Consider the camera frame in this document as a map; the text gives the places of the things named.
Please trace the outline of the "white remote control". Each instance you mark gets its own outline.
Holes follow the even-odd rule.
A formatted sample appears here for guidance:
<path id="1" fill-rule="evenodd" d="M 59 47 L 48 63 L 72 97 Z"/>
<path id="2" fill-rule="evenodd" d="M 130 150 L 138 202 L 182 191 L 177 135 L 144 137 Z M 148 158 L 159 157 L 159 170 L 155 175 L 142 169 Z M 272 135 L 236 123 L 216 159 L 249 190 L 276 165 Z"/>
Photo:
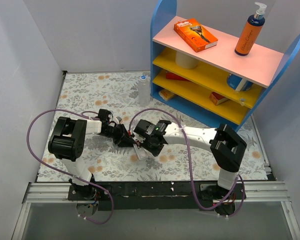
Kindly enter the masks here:
<path id="1" fill-rule="evenodd" d="M 141 146 L 133 144 L 133 148 L 139 161 L 145 161 L 146 159 L 148 159 L 148 154 Z"/>

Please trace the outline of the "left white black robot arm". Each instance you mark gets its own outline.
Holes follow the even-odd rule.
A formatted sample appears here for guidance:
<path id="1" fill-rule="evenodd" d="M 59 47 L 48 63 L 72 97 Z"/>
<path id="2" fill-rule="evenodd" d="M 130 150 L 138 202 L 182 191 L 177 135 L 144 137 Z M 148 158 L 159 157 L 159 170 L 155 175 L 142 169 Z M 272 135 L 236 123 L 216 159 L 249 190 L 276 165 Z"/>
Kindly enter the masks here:
<path id="1" fill-rule="evenodd" d="M 133 147 L 136 143 L 125 126 L 112 120 L 112 113 L 106 109 L 98 111 L 96 119 L 71 119 L 59 117 L 48 142 L 48 151 L 60 159 L 72 175 L 70 182 L 80 186 L 79 194 L 85 200 L 96 196 L 96 187 L 91 184 L 93 174 L 80 157 L 84 150 L 86 135 L 100 135 L 111 138 L 119 147 Z"/>

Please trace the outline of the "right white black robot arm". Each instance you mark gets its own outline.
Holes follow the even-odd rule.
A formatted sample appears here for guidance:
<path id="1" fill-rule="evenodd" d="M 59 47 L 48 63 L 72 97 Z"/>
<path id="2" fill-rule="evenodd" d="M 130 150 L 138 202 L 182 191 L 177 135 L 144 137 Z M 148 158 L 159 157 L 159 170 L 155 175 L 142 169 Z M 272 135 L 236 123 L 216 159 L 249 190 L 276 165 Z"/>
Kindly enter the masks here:
<path id="1" fill-rule="evenodd" d="M 178 126 L 169 120 L 153 124 L 141 119 L 133 129 L 140 146 L 158 156 L 164 145 L 186 145 L 211 152 L 220 167 L 217 195 L 227 199 L 235 192 L 233 184 L 239 172 L 247 143 L 229 125 L 217 128 Z"/>

